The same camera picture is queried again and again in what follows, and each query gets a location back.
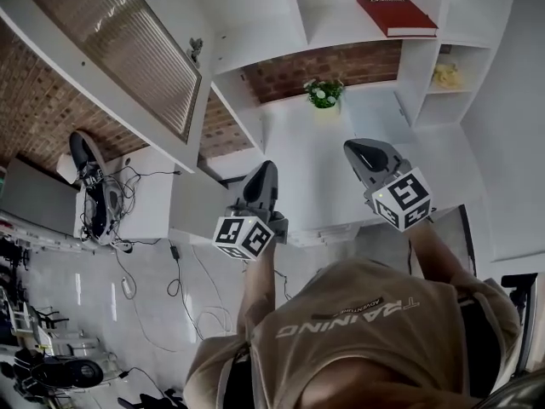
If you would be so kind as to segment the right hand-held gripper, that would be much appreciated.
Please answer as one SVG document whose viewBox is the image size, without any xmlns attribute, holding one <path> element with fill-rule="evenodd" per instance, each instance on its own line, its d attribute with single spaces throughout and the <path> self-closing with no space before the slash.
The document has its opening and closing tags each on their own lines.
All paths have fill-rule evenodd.
<svg viewBox="0 0 545 409">
<path fill-rule="evenodd" d="M 366 138 L 346 141 L 344 154 L 366 188 L 372 185 L 369 169 L 392 169 L 401 162 L 391 144 Z M 370 196 L 374 212 L 400 232 L 429 218 L 433 211 L 433 194 L 419 168 L 398 176 Z"/>
</svg>

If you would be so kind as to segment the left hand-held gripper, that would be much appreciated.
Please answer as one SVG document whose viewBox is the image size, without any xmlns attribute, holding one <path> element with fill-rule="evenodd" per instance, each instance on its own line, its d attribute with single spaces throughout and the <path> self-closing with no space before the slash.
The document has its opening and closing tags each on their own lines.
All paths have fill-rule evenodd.
<svg viewBox="0 0 545 409">
<path fill-rule="evenodd" d="M 267 209 L 242 206 L 227 208 L 227 215 L 218 219 L 212 244 L 232 259 L 258 260 L 274 240 L 287 243 L 289 220 L 275 211 L 278 200 L 278 168 L 273 161 L 256 166 L 238 185 L 235 202 L 256 205 L 263 189 L 267 193 Z"/>
</svg>

